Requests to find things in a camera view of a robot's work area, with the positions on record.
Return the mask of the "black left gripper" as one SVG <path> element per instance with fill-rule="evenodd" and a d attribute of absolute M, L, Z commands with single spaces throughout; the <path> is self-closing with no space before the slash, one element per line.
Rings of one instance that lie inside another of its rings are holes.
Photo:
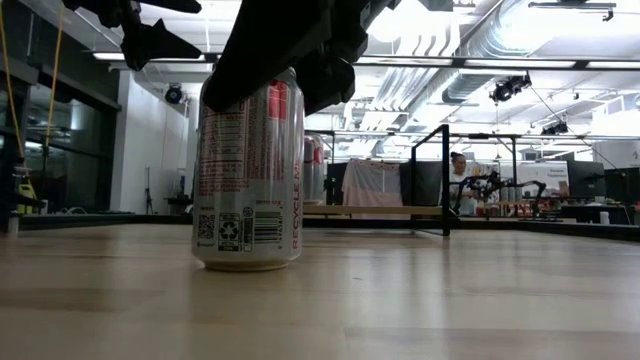
<path fill-rule="evenodd" d="M 173 11 L 197 14 L 202 6 L 197 0 L 139 0 L 140 3 Z M 134 0 L 62 0 L 72 11 L 86 9 L 98 16 L 106 28 L 121 26 L 124 38 L 121 51 L 127 66 L 140 71 L 154 59 L 197 59 L 202 52 L 191 43 L 170 32 L 162 20 L 153 26 L 140 20 L 140 4 Z"/>

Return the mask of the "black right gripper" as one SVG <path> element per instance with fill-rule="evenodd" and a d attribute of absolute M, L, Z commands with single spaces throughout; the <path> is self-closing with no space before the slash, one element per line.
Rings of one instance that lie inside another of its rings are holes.
<path fill-rule="evenodd" d="M 366 51 L 367 30 L 374 20 L 400 2 L 243 0 L 204 88 L 203 104 L 226 110 L 290 67 L 307 116 L 349 101 L 355 92 L 355 71 L 349 63 Z M 332 55 L 322 52 L 326 42 Z"/>

